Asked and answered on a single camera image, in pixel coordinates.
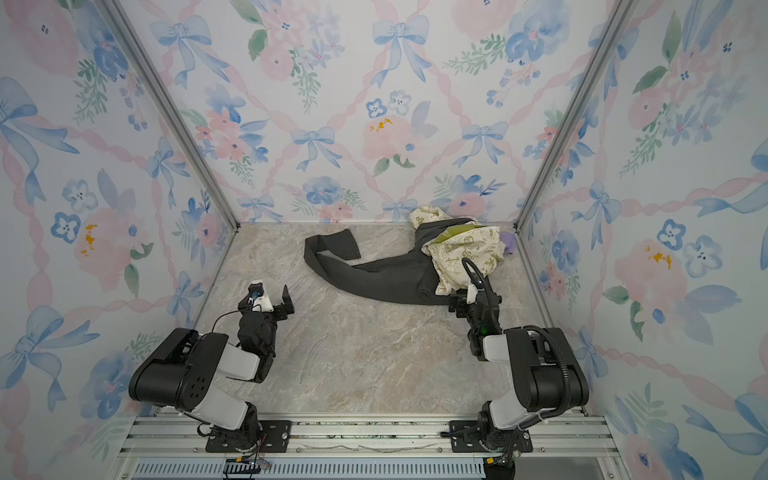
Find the purple cloth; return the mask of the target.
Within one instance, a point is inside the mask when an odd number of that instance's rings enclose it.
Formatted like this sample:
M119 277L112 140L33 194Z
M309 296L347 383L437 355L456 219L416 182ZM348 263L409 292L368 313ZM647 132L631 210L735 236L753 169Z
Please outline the purple cloth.
M512 255L517 250L517 235L513 232L501 232L500 239L504 243L504 254Z

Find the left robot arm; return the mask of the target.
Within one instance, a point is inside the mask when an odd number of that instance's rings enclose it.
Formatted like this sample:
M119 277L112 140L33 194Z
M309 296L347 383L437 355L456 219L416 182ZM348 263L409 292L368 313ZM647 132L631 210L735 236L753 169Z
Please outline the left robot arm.
M273 303L261 281L249 285L233 311L240 316L236 344L225 333L174 329L134 372L129 396L172 407L208 426L198 434L207 439L209 453L285 451L289 421L264 423L253 403L214 384L218 376L257 384L266 380L276 358L278 323L295 313L287 287L281 298Z

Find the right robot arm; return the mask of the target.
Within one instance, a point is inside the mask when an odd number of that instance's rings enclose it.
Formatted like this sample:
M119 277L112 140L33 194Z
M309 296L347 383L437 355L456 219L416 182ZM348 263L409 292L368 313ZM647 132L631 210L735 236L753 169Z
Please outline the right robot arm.
M520 455L533 451L530 429L588 403L589 387L559 328L503 329L500 296L461 290L449 296L449 310L467 320L472 355L507 366L512 382L501 398L486 402L475 421L453 420L441 434L455 453Z

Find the cream green printed cloth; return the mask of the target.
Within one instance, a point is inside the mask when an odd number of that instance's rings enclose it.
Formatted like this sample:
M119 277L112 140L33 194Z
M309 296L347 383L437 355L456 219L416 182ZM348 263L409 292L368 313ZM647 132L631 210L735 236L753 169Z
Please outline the cream green printed cloth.
M506 244L498 226L481 225L472 218L452 218L433 206L420 206L409 221L427 239L420 250L432 262L438 280L437 296L448 296L469 285L462 260L472 261L487 276L502 262Z

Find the dark grey trousers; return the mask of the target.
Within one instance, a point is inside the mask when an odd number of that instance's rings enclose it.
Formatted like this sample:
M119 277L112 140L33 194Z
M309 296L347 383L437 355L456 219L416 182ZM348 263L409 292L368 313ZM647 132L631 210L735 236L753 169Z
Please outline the dark grey trousers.
M304 260L320 278L341 291L388 303L447 305L438 295L437 271L422 247L449 227L468 223L467 218L428 222L415 230L414 247L405 254L350 265L361 257L348 229L330 235L315 235L304 243Z

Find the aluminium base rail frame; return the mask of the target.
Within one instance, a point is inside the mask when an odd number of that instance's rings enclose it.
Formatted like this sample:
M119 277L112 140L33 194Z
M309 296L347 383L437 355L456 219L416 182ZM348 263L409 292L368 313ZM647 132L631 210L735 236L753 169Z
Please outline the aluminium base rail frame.
M581 409L483 447L475 420L438 414L262 414L261 448L210 451L203 427L163 410L136 419L111 479L626 479L607 422Z

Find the left corner aluminium post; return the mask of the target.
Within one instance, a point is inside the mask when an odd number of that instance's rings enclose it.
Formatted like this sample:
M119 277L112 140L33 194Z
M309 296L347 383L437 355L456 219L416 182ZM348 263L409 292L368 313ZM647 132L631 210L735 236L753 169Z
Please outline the left corner aluminium post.
M213 171L200 154L192 133L186 127L180 110L177 108L168 89L163 84L159 71L153 65L146 48L140 41L119 1L96 1L97 9L113 29L120 45L135 63L138 73L146 82L149 93L161 112L170 131L176 137L186 154L202 185L208 191L213 203L223 214L227 225L238 230L240 222L235 218L224 193L216 182Z

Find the corner aluminium post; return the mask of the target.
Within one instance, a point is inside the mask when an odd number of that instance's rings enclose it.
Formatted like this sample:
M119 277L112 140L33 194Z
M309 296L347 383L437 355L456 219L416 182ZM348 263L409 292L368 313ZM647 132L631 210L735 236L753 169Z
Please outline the corner aluminium post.
M608 17L605 29L599 37L599 43L587 63L583 78L574 90L574 95L565 109L560 129L555 135L539 171L534 177L532 188L525 199L520 215L514 223L518 235L523 232L526 223L533 218L536 203L545 189L549 176L556 168L566 143L577 130L581 115L587 108L587 104L594 93L597 80L609 61L608 57L614 53L635 5L636 2L632 0L617 1L613 12Z
M163 84L159 71L153 65L146 48L140 41L119 1L96 1L97 9L113 29L120 45L135 63L138 73L146 82L149 93L161 112L170 131L176 137L186 154L202 185L208 191L213 203L223 214L227 225L238 230L240 222L235 218L224 193L216 182L213 171L200 154L192 133L186 127L180 110L177 108L168 89Z

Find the right corner aluminium post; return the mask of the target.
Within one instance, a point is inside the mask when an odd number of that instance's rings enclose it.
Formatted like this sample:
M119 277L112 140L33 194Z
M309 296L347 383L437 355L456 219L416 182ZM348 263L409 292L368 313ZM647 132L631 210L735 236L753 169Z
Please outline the right corner aluminium post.
M560 129L555 135L539 171L534 177L532 188L525 199L520 215L514 223L518 235L523 232L526 223L533 218L536 203L545 189L549 176L556 168L566 143L577 130L581 115L587 108L587 104L594 93L597 80L609 61L608 57L614 53L635 5L636 2L632 0L617 1L613 12L608 17L605 29L599 37L599 43L587 63L583 78L574 90L574 95L565 109Z

